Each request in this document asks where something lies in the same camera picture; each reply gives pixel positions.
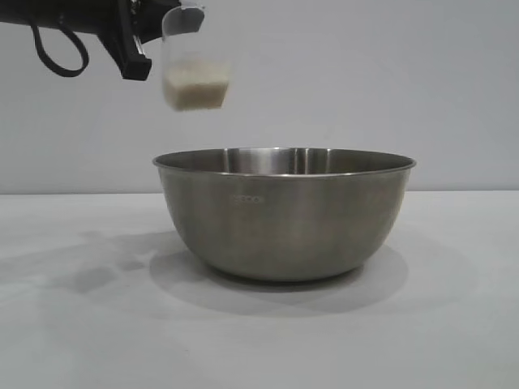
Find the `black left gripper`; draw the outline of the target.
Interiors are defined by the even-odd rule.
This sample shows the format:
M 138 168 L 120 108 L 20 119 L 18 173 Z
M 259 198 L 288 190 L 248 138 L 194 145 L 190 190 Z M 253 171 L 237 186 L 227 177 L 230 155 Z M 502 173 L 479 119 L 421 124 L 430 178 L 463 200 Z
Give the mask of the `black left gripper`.
M 142 52 L 140 39 L 135 32 L 131 1 L 109 2 L 107 19 L 97 37 L 124 79 L 148 78 L 152 61 Z

